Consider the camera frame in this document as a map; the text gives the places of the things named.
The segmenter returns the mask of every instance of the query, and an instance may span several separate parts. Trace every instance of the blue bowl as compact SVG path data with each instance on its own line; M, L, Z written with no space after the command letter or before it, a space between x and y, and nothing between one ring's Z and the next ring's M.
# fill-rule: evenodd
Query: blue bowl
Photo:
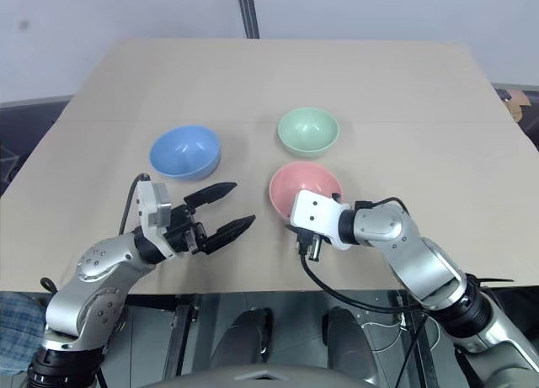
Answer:
M186 125L160 136L150 150L150 163L162 175L200 180L216 170L221 159L217 134L203 125Z

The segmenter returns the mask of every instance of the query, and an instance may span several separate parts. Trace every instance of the pink bowl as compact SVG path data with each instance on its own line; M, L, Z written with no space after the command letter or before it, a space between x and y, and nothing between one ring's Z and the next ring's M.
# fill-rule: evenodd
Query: pink bowl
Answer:
M326 197L343 195L339 181L325 167L312 162L288 163L269 182L269 199L284 220L289 220L296 194L303 189Z

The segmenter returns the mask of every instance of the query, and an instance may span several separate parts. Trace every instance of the bowl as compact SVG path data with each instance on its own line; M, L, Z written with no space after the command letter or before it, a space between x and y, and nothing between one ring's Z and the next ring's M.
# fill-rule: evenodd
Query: bowl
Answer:
M312 162L289 163L275 172L269 182L269 199L282 219L290 219L296 194L303 189L329 198L333 193L343 195L337 178L322 165Z
M162 175L200 180L216 170L221 159L217 134L203 125L185 125L160 136L150 150L150 163Z
M325 110L299 108L283 116L277 132L290 154L300 158L316 158L337 141L339 123Z

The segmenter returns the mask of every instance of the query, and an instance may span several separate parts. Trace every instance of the beige table surface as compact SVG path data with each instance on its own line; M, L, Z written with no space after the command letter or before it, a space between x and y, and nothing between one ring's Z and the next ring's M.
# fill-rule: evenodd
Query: beige table surface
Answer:
M304 105L341 124L317 162L346 200L397 195L467 272L539 284L539 154L460 46L131 40L105 58L0 200L0 290L41 290L45 275L66 283L86 248L117 232L139 172L165 182L176 204L208 184L238 182L200 208L209 233L239 216L257 220L219 252L160 264L133 292L315 290L267 196L273 172L293 160L276 124ZM219 168L197 183L155 174L151 144L188 123L221 137ZM127 229L135 225L131 215ZM312 268L337 289L398 287L365 247L324 246Z

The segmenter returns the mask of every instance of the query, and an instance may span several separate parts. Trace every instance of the white wall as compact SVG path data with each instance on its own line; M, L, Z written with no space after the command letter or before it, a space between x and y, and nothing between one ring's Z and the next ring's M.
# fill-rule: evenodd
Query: white wall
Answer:
M539 85L539 0L254 0L261 38L466 44L492 82Z
M75 93L120 39L244 36L238 0L0 0L0 102Z

